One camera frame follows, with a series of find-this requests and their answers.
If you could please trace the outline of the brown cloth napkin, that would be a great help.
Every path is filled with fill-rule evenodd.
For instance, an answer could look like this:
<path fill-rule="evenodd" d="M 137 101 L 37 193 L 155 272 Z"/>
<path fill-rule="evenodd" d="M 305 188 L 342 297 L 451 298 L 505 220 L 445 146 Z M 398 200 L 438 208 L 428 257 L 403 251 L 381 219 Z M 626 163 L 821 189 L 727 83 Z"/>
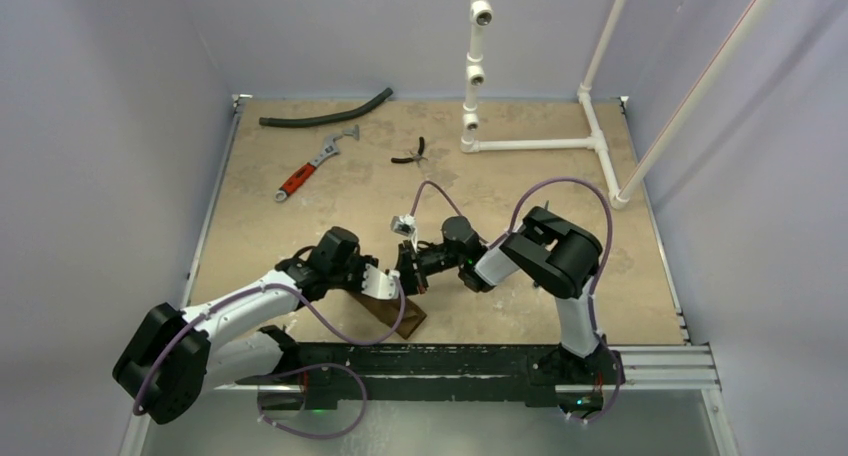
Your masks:
<path fill-rule="evenodd" d="M 404 340 L 408 340 L 427 318 L 427 313 L 410 298 L 406 299 L 405 308 L 401 310 L 399 299 L 383 301 L 356 293 L 351 294 L 351 297 L 388 327 L 392 327 L 401 317 L 395 333 Z"/>

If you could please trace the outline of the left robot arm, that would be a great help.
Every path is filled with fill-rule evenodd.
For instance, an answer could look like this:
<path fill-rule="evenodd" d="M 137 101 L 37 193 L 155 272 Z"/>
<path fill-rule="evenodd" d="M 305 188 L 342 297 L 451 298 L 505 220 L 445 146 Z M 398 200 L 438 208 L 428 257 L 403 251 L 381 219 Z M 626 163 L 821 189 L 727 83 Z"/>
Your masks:
<path fill-rule="evenodd" d="M 382 270 L 352 232 L 334 226 L 319 243 L 276 263 L 256 281 L 212 301 L 177 309 L 162 303 L 144 316 L 118 358 L 113 379 L 132 412 L 167 424 L 205 392 L 241 380 L 292 381 L 312 360 L 271 319 L 315 312 L 331 290 L 375 300 L 401 294 L 399 272 Z"/>

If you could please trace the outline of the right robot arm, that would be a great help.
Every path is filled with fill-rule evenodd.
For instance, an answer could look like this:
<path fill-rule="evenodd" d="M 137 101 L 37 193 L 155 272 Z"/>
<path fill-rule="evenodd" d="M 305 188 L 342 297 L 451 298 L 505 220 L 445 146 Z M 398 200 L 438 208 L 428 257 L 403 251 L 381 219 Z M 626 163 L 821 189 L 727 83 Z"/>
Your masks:
<path fill-rule="evenodd" d="M 425 293 L 430 276 L 452 269 L 477 293 L 522 272 L 554 298 L 564 375 L 584 383 L 599 372 L 603 333 L 594 311 L 594 287 L 602 245 L 593 234 L 536 206 L 516 232 L 491 245 L 464 216 L 446 219 L 441 235 L 438 244 L 407 239 L 398 245 L 394 270 L 406 295 Z"/>

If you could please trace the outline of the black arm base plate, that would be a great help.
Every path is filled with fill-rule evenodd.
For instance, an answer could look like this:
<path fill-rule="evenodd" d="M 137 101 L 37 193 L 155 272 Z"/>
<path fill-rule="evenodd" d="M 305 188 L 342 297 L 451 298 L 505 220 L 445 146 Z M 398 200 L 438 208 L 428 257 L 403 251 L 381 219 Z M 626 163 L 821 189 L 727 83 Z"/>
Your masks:
<path fill-rule="evenodd" d="M 268 376 L 241 384 L 291 385 L 309 409 L 343 400 L 520 402 L 595 411 L 603 392 L 624 383 L 620 354 L 603 346 L 587 357 L 557 344 L 302 343 Z"/>

